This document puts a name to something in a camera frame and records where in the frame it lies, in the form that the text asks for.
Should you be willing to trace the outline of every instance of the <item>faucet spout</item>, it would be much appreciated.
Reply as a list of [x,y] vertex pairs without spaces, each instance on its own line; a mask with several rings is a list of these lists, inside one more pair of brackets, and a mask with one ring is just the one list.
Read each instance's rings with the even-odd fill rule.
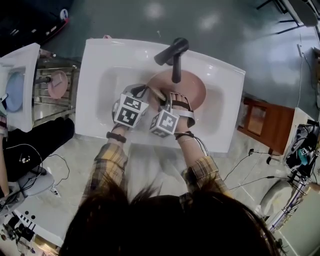
[[181,55],[189,49],[189,42],[187,39],[179,37],[162,52],[154,56],[154,60],[160,66],[165,63],[169,66],[173,65],[172,69],[172,82],[175,84],[181,81]]

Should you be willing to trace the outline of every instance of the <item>wooden cabinet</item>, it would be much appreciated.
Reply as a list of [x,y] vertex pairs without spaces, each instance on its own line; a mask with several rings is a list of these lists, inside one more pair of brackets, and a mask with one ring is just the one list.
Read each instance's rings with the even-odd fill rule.
[[245,115],[238,130],[283,154],[289,138],[295,109],[245,98]]

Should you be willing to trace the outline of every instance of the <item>yellow plaid sleeve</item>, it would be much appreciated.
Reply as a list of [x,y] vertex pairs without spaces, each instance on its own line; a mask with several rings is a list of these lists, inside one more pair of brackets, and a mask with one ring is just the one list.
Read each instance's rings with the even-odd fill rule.
[[194,165],[182,172],[189,192],[199,190],[208,180],[214,180],[212,191],[231,196],[227,186],[222,181],[218,168],[211,156],[204,156],[195,161]]
[[120,187],[124,187],[127,161],[128,157],[120,146],[112,143],[105,144],[94,159],[91,175],[81,201],[83,202],[96,189],[105,186],[109,178]]

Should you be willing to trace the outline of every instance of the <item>hair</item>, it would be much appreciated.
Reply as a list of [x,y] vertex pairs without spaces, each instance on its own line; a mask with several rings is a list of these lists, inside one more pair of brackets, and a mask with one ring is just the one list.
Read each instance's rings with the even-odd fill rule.
[[60,256],[69,255],[259,255],[279,256],[273,236],[252,210],[222,193],[213,180],[180,198],[154,196],[152,185],[129,202],[112,180],[79,207]]

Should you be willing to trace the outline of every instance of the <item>blue plate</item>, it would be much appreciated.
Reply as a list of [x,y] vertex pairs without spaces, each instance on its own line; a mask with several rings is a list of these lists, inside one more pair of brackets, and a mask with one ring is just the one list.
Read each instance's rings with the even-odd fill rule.
[[24,98],[24,75],[20,72],[14,72],[6,83],[5,93],[8,98],[5,99],[6,108],[10,112],[18,111]]

